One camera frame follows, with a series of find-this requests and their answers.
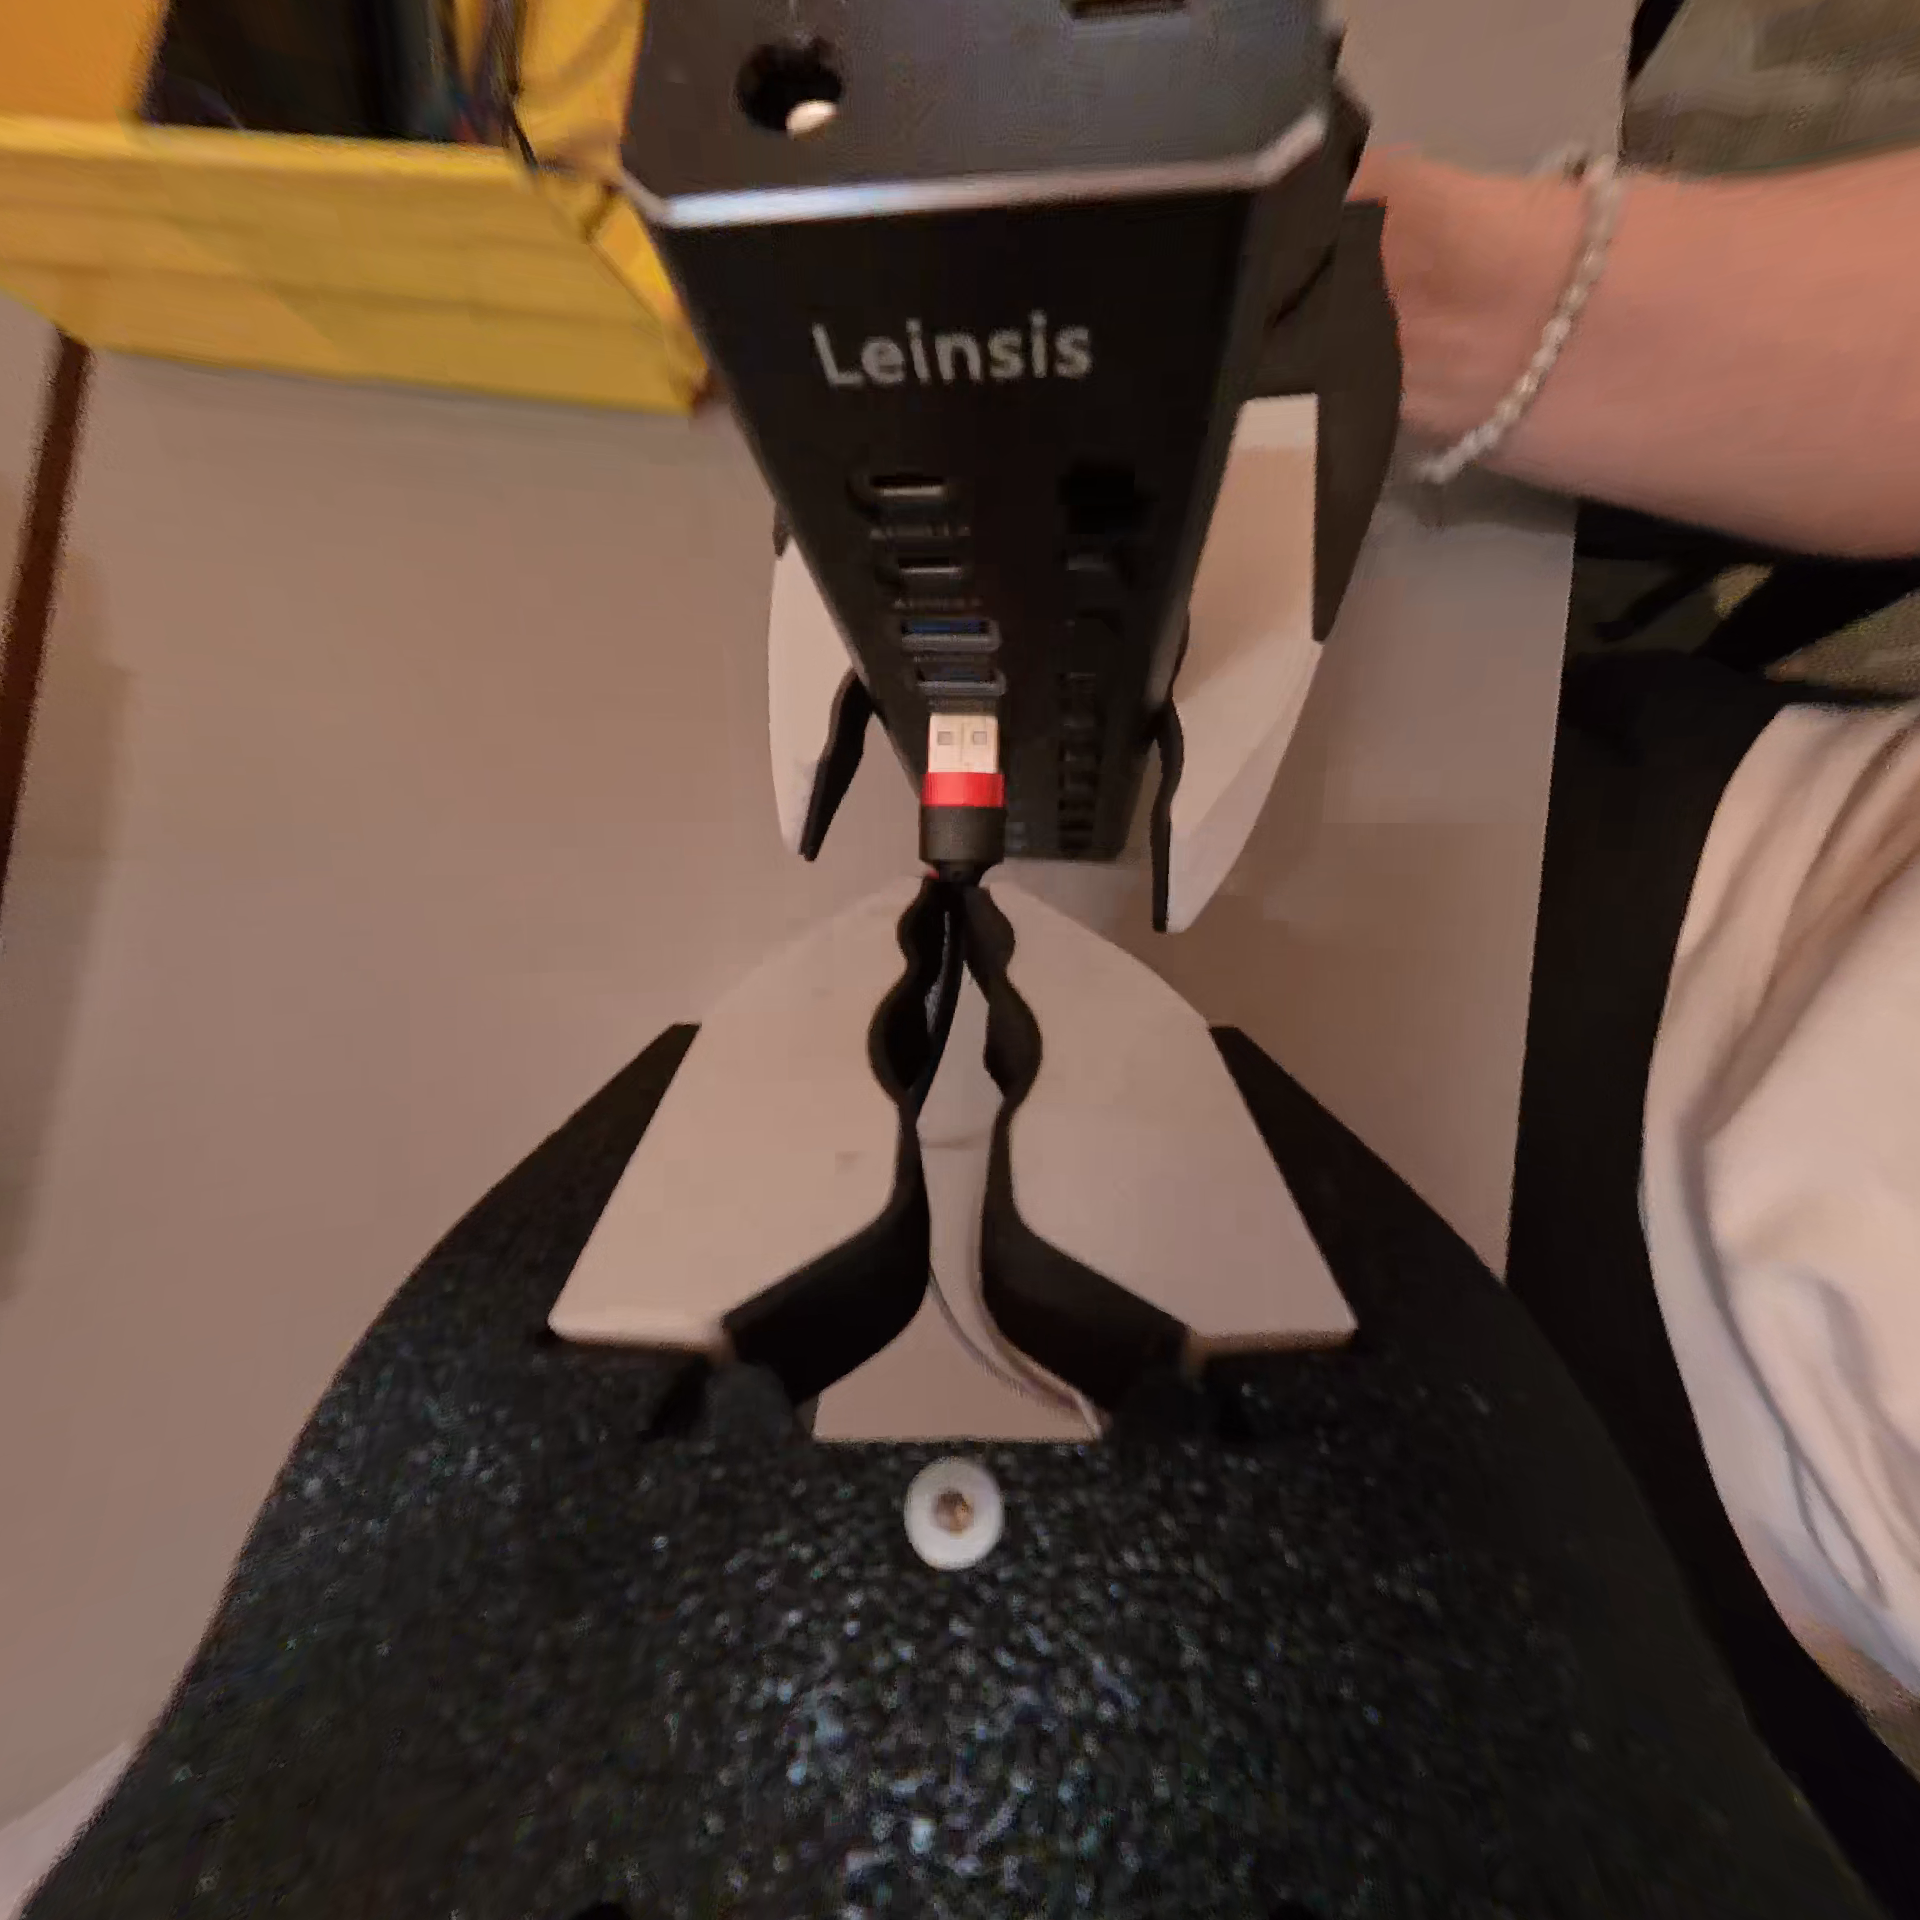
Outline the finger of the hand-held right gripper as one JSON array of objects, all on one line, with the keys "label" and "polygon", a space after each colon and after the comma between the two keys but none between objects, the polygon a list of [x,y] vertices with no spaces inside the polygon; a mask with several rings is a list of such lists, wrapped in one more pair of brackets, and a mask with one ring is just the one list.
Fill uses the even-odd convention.
[{"label": "finger of the hand-held right gripper", "polygon": [[1156,729],[1153,918],[1185,931],[1249,844],[1309,702],[1394,465],[1402,348],[1380,203],[1350,195],[1370,124],[1332,119],[1327,245],[1276,286],[1232,425]]},{"label": "finger of the hand-held right gripper", "polygon": [[770,602],[770,758],[780,836],[818,860],[860,767],[872,693],[797,540]]}]

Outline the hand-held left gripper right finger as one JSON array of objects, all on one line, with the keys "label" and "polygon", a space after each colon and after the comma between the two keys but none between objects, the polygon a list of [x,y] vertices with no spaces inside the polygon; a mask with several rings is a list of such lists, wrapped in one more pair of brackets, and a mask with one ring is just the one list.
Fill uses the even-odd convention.
[{"label": "hand-held left gripper right finger", "polygon": [[975,894],[1001,1095],[980,1299],[1043,1368],[1209,1368],[1347,1345],[1356,1312],[1209,1021],[1014,885]]}]

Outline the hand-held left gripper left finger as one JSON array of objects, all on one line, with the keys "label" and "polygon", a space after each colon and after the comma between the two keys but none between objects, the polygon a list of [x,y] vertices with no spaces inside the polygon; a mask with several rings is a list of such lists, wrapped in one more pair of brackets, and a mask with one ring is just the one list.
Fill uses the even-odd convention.
[{"label": "hand-held left gripper left finger", "polygon": [[702,1358],[872,1358],[914,1320],[930,1222],[933,891],[887,883],[709,1012],[551,1312]]}]

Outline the black usb hub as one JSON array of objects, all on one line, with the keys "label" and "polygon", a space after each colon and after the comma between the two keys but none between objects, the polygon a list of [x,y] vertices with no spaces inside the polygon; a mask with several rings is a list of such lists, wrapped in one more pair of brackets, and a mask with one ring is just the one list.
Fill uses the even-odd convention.
[{"label": "black usb hub", "polygon": [[1274,318],[1325,268],[1322,3],[647,3],[626,183],[908,766],[1117,860]]}]

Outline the yellow plastic bin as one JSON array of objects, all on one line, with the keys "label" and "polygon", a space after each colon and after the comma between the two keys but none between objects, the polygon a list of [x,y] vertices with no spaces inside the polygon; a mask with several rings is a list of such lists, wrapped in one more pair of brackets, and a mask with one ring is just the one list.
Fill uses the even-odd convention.
[{"label": "yellow plastic bin", "polygon": [[516,3],[499,142],[145,116],[169,3],[5,3],[5,296],[103,354],[684,418],[710,371],[616,186],[647,3]]}]

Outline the person's right forearm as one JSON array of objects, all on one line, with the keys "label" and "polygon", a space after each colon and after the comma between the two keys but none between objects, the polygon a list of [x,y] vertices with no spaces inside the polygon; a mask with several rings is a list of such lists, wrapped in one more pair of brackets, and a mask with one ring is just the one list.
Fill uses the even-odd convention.
[{"label": "person's right forearm", "polygon": [[1840,559],[1918,552],[1918,156],[1642,175],[1500,471]]}]

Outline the person's right hand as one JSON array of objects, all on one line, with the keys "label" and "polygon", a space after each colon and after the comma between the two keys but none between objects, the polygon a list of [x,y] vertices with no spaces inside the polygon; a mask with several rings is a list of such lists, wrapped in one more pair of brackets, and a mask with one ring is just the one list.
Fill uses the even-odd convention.
[{"label": "person's right hand", "polygon": [[1350,197],[1383,208],[1404,423],[1448,447],[1495,415],[1533,362],[1576,244],[1578,195],[1549,175],[1369,146]]}]

